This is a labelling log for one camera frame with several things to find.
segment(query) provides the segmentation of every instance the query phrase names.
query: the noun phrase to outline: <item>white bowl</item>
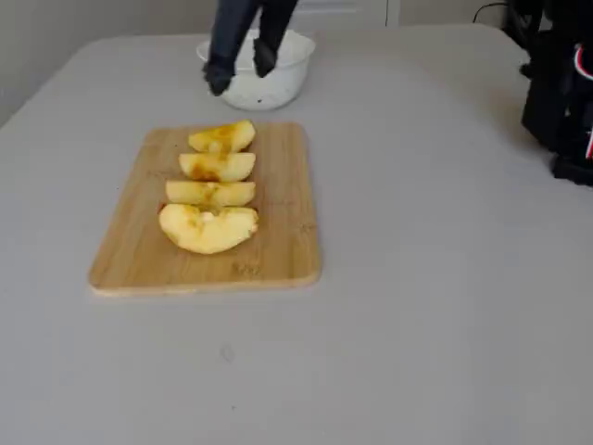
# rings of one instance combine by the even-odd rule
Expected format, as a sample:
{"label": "white bowl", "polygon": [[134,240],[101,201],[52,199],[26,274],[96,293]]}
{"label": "white bowl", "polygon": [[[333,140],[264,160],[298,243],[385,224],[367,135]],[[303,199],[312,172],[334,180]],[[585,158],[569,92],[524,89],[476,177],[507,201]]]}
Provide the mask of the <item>white bowl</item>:
{"label": "white bowl", "polygon": [[[287,31],[278,53],[276,69],[264,79],[258,77],[253,63],[253,41],[259,32],[249,31],[239,52],[236,75],[222,98],[233,107],[249,111],[274,109],[287,104],[300,92],[307,77],[315,43],[304,35]],[[203,61],[208,60],[210,41],[197,48]]]}

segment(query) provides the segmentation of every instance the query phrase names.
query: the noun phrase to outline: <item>gray wall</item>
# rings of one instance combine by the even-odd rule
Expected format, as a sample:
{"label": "gray wall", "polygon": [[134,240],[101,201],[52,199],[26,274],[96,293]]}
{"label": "gray wall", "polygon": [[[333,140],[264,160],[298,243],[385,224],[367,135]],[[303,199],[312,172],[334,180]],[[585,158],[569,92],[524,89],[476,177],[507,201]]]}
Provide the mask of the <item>gray wall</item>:
{"label": "gray wall", "polygon": [[0,0],[0,126],[81,46],[208,30],[214,0]]}
{"label": "gray wall", "polygon": [[[467,23],[480,6],[493,0],[401,0],[399,23]],[[479,22],[498,26],[502,22],[504,6],[484,9]]]}

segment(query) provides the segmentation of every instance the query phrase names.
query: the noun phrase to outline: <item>table surface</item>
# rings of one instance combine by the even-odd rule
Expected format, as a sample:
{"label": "table surface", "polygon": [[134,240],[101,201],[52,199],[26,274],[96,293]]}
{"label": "table surface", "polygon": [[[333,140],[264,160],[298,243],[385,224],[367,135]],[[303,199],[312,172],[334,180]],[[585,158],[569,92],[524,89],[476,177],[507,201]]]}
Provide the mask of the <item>table surface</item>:
{"label": "table surface", "polygon": [[[0,130],[0,442],[589,445],[593,191],[521,127],[525,54],[480,26],[322,33],[300,98],[249,114],[199,41],[91,44]],[[319,283],[95,297],[145,133],[244,117],[308,132]]]}

